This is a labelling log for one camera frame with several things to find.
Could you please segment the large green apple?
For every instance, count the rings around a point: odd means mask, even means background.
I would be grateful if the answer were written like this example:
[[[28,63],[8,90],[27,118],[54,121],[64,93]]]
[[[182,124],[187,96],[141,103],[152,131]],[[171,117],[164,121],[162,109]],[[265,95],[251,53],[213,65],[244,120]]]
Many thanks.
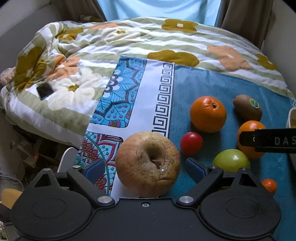
[[[240,168],[250,169],[250,161],[240,150],[226,149],[214,158],[212,166],[222,168],[224,172],[237,172]]]

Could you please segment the small red tomato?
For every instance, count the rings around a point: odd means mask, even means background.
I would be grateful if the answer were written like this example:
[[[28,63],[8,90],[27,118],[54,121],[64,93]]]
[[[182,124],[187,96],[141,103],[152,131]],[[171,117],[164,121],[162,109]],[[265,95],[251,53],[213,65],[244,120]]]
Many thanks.
[[[180,141],[180,148],[183,155],[192,157],[198,154],[203,148],[203,138],[196,132],[187,132]]]

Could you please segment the small mandarin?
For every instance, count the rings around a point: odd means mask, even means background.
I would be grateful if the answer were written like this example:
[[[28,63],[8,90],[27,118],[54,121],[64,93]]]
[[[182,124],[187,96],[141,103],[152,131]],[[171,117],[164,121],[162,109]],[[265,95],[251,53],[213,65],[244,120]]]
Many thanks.
[[[270,193],[270,195],[274,196],[276,194],[277,184],[274,180],[265,179],[261,183],[266,188],[266,190]]]

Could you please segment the brown kiwi with sticker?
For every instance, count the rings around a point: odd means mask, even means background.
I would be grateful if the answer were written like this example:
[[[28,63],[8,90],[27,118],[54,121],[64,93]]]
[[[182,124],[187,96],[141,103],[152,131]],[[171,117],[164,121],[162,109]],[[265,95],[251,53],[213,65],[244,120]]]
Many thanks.
[[[234,111],[244,121],[260,121],[262,109],[259,103],[246,94],[240,94],[233,99]]]

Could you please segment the wrinkled yellow-red apple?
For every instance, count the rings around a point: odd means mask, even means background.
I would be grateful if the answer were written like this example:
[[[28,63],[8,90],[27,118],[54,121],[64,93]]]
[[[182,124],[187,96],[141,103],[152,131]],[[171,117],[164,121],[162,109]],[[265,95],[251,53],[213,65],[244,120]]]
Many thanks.
[[[165,194],[177,181],[181,158],[167,137],[139,132],[128,137],[115,156],[116,173],[125,188],[139,197]]]

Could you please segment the large orange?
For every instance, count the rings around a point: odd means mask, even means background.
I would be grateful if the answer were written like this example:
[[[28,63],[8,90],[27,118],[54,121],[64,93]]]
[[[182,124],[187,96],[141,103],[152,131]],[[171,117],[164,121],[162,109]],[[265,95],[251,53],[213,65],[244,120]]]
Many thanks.
[[[190,108],[193,126],[205,133],[216,133],[224,127],[227,119],[225,106],[212,96],[196,99]]]

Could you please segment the cream yellow bowl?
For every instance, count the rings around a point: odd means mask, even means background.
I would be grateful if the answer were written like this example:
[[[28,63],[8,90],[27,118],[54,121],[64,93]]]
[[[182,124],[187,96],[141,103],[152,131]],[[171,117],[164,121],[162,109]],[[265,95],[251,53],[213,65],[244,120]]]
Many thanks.
[[[291,108],[288,113],[286,128],[296,128],[296,108]]]

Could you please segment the blue patterned cloth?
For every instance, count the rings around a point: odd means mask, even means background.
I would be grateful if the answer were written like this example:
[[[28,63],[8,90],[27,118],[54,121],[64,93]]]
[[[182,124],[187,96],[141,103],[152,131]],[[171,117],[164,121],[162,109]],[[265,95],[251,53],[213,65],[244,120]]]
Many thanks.
[[[127,127],[90,122],[76,163],[90,163],[89,154],[105,161],[103,188],[115,206],[96,210],[75,240],[295,240],[295,172],[287,154],[267,153],[251,161],[250,170],[224,172],[218,189],[198,207],[182,207],[177,199],[196,183],[186,172],[186,157],[175,185],[155,199],[133,198],[118,180],[115,154],[130,135],[159,133],[179,145],[194,129],[193,102],[202,96],[218,99],[226,108],[224,127],[202,133],[204,146],[194,159],[206,167],[222,151],[236,148],[242,120],[233,99],[247,94],[261,106],[266,128],[284,128],[293,100],[236,77],[160,61],[121,57],[107,84],[107,100],[130,83],[135,101]],[[277,184],[274,196],[262,185]]]

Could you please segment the floral quilt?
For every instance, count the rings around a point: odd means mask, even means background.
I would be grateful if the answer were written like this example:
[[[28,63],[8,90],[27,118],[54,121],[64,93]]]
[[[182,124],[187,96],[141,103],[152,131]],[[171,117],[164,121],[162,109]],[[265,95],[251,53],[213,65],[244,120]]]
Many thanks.
[[[121,56],[150,58],[220,72],[291,97],[276,66],[254,44],[191,21],[134,18],[53,22],[38,30],[14,68],[2,73],[6,120],[56,142],[79,145],[90,122],[127,127],[135,97],[130,83],[107,100],[107,81]],[[36,88],[51,85],[41,100]]]

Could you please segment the black phone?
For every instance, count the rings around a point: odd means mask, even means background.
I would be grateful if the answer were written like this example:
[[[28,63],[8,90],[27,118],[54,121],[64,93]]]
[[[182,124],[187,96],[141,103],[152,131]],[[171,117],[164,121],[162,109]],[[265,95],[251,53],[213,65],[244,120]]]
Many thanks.
[[[37,90],[37,93],[38,93],[39,98],[40,98],[41,100],[46,99],[48,96],[50,96],[51,94],[54,93],[54,91],[53,91],[51,85],[48,84],[47,82],[41,84],[40,86],[38,86],[38,87],[36,88],[36,90]]]

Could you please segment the brown curtain right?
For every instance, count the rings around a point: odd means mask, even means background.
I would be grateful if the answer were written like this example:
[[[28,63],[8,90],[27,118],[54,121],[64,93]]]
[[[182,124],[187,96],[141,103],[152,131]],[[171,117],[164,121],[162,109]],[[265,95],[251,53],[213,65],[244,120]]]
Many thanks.
[[[261,48],[273,16],[273,1],[221,1],[217,26],[238,34]]]

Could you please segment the brown curtain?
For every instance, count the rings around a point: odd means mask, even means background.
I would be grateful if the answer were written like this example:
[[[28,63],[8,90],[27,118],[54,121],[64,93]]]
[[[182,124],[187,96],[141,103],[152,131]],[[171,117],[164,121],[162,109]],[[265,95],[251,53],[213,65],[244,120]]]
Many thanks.
[[[50,3],[57,7],[63,20],[79,22],[81,16],[93,16],[102,22],[107,21],[95,0],[50,0]]]
[[[273,16],[273,1],[221,1],[217,26],[238,34],[261,48]]]

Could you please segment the light blue curtain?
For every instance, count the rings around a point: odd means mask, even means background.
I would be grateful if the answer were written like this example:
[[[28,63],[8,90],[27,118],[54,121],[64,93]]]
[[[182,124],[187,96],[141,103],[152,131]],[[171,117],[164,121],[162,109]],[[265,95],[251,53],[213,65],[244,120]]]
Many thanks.
[[[106,19],[164,17],[217,25],[221,0],[99,0]]]

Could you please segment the brown curtain left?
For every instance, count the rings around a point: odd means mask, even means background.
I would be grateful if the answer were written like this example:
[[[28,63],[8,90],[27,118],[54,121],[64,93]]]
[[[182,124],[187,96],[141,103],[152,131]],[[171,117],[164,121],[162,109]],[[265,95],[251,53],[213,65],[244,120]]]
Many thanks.
[[[57,7],[63,20],[79,22],[81,16],[93,16],[102,22],[107,21],[95,0],[50,0],[50,3]]]

